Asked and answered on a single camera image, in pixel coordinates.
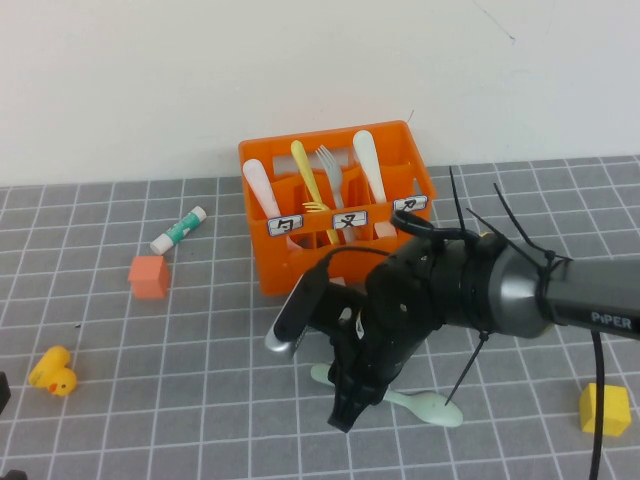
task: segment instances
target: plastic spoon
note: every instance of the plastic spoon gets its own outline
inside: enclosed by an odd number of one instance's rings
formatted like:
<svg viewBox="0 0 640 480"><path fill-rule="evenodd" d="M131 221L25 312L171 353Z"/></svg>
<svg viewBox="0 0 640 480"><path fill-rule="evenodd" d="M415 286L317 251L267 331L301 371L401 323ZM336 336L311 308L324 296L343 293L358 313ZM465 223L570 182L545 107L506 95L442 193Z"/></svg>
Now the plastic spoon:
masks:
<svg viewBox="0 0 640 480"><path fill-rule="evenodd" d="M329 365L326 363L318 363L311 367L311 378L318 383L333 387L328 376ZM452 402L445 406L447 398L434 392L405 395L387 389L384 400L405 407L420 420L432 425L452 428L462 425L463 415L460 409Z"/></svg>
<svg viewBox="0 0 640 480"><path fill-rule="evenodd" d="M369 181L371 193L376 203L387 203L387 196L384 193L382 175L380 174L380 163L378 162L378 152L373 141L373 135L368 130L360 130L353 136L353 148L356 151L358 162L364 170L364 174ZM389 222L378 222L373 225L378 237L395 237L396 229Z"/></svg>
<svg viewBox="0 0 640 480"><path fill-rule="evenodd" d="M247 179L247 183L258 199L258 203L262 207L262 210L264 210L267 218L281 216L276 196L273 194L271 182L269 181L269 177L267 177L267 172L265 172L262 162L255 158L247 160L244 162L244 165L242 165L242 173L244 174L244 178ZM302 250L302 247L294 243L289 237L287 237L287 248L291 251Z"/></svg>

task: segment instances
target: rubber duck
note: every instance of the rubber duck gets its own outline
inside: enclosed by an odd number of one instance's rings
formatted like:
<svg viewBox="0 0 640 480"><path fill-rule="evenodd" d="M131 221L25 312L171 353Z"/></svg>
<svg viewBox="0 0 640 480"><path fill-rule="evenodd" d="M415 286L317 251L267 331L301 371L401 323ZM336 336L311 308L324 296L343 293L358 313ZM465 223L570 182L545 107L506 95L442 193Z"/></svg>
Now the rubber duck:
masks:
<svg viewBox="0 0 640 480"><path fill-rule="evenodd" d="M29 374L29 384L46 388L49 393L60 397L69 395L78 381L73 370L65 367L70 361L69 350L61 346L51 347Z"/></svg>

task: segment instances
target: gray grid mat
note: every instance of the gray grid mat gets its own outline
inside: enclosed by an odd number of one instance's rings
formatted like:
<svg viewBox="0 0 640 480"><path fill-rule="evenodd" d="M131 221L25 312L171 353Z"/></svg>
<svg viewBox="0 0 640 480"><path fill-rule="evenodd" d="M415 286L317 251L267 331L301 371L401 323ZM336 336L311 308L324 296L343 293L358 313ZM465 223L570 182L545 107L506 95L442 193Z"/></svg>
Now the gray grid mat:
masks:
<svg viewBox="0 0 640 480"><path fill-rule="evenodd" d="M464 204L514 234L497 182L527 231L576 258L640 255L634 157L461 168ZM446 169L430 168L434 219L454 223ZM588 333L494 336L455 401L458 429L402 408L370 408L349 435L326 419L331 391L309 377L331 359L311 334L295 361L262 346L282 299L259 293L238 178L0 189L2 472L38 479L584 480L592 437L577 402L595 371ZM167 254L166 301L129 294L128 266L193 206L212 215ZM477 339L445 327L393 385L450 391ZM52 345L81 382L66 399L24 388ZM626 386L634 424L607 438L601 479L638 479L640 347L605 341L608 382Z"/></svg>

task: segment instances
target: orange cutlery holder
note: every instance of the orange cutlery holder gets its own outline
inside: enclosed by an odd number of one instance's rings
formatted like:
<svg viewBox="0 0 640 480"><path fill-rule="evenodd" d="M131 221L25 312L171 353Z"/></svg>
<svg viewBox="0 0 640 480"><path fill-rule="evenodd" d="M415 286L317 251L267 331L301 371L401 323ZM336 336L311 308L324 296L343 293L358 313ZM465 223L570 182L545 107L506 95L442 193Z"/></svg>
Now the orange cutlery holder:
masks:
<svg viewBox="0 0 640 480"><path fill-rule="evenodd" d="M353 136L359 130L368 130L373 135L387 203L375 203L367 178L355 160L352 142ZM324 169L313 169L313 174L320 195L330 210L318 213L305 212L302 204L312 199L299 173L274 173L274 158L290 155L291 142L294 140L302 142L310 159L321 145L329 150L348 150L348 165L342 167L341 190L345 208L335 209L329 179ZM411 202L417 205L417 209L412 210L412 213L429 219L431 202L436 197L435 188L409 126L403 121L246 140L240 143L238 151L241 165L252 158L262 162L280 208L281 217L268 219L243 177L249 232L260 287L266 295L289 293L305 271L328 252L340 246L331 245L326 234L326 230L335 228L334 221L338 222L336 225L343 224L339 219L345 217L340 214L348 214L347 219L355 214L357 220L351 221L353 224L360 224L349 227L353 228L356 236L356 241L349 245L392 252L406 243L411 236L396 230L397 237L378 238L374 223L389 221L394 201L402 202L408 197L418 199L417 203ZM343 235L339 233L339 236L342 245L345 245ZM289 250L287 237L304 248ZM329 274L331 278L343 277L347 284L360 283L381 261L382 257L378 255L344 252L333 259Z"/></svg>

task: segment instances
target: glue stick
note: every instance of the glue stick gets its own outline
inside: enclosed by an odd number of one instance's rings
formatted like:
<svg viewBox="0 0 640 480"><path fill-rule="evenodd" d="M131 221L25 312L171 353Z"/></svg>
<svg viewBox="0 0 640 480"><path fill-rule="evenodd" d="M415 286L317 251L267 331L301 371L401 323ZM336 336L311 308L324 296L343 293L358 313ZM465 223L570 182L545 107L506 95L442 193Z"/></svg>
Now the glue stick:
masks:
<svg viewBox="0 0 640 480"><path fill-rule="evenodd" d="M206 212L200 207L195 207L182 220L151 242L151 250L156 255L164 254L186 237L187 233L200 225L205 218L207 218Z"/></svg>

